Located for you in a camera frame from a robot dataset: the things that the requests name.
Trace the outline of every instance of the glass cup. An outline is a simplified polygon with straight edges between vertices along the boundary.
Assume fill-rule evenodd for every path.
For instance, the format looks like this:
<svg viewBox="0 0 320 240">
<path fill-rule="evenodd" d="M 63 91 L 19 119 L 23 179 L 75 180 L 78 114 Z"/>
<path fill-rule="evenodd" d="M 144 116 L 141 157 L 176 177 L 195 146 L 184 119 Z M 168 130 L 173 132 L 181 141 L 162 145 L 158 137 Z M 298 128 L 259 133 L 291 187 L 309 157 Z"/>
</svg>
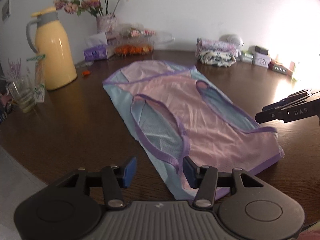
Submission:
<svg viewBox="0 0 320 240">
<path fill-rule="evenodd" d="M 33 97 L 34 89 L 28 75 L 10 82 L 7 84 L 7 89 L 21 108 L 22 112 L 27 113 L 36 105 Z"/>
</svg>

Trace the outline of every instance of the purple tissue box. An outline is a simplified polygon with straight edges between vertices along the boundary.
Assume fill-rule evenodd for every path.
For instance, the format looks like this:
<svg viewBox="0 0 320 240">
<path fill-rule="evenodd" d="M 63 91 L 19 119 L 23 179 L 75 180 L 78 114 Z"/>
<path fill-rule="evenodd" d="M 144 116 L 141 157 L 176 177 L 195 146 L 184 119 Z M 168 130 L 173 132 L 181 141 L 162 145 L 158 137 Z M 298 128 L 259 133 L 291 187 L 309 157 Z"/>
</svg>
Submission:
<svg viewBox="0 0 320 240">
<path fill-rule="evenodd" d="M 108 45 L 98 45 L 83 51 L 85 61 L 108 59 L 114 55 L 114 48 Z"/>
</svg>

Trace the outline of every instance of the lavender decoration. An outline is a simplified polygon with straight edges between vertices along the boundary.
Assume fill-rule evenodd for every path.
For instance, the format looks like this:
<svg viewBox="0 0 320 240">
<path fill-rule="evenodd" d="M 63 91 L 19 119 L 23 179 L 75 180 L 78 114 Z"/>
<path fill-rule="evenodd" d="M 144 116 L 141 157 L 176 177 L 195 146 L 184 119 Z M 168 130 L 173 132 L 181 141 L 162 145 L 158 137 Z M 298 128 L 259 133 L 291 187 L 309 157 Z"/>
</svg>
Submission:
<svg viewBox="0 0 320 240">
<path fill-rule="evenodd" d="M 4 80 L 7 82 L 12 82 L 18 78 L 20 78 L 20 71 L 21 71 L 21 58 L 20 62 L 19 59 L 17 62 L 10 62 L 8 59 L 10 70 L 3 76 L 0 76 L 0 80 Z"/>
</svg>

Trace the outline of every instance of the cloth bundle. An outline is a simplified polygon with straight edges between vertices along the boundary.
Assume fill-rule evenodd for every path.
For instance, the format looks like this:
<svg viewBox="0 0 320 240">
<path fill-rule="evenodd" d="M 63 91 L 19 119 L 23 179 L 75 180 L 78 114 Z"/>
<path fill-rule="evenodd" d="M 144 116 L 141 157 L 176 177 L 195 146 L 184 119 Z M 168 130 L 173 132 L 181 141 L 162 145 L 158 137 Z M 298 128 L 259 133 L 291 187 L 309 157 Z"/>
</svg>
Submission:
<svg viewBox="0 0 320 240">
<path fill-rule="evenodd" d="M 202 64 L 230 67 L 237 56 L 238 50 L 234 44 L 198 38 L 196 57 Z"/>
</svg>

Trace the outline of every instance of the thermos handle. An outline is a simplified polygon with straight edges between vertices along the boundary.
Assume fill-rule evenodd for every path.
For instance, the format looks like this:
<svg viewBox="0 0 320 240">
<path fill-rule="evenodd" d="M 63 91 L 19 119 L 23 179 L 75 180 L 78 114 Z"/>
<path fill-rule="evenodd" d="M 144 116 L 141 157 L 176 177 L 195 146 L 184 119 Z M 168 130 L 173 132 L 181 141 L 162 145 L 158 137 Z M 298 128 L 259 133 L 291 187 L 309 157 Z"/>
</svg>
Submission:
<svg viewBox="0 0 320 240">
<path fill-rule="evenodd" d="M 39 19 L 34 19 L 34 20 L 28 22 L 27 28 L 26 28 L 26 34 L 27 34 L 27 40 L 28 40 L 29 46 L 34 51 L 34 53 L 36 53 L 36 54 L 38 54 L 39 51 L 37 50 L 36 46 L 33 44 L 32 39 L 30 37 L 30 26 L 32 24 L 38 23 L 39 21 L 40 21 Z"/>
</svg>

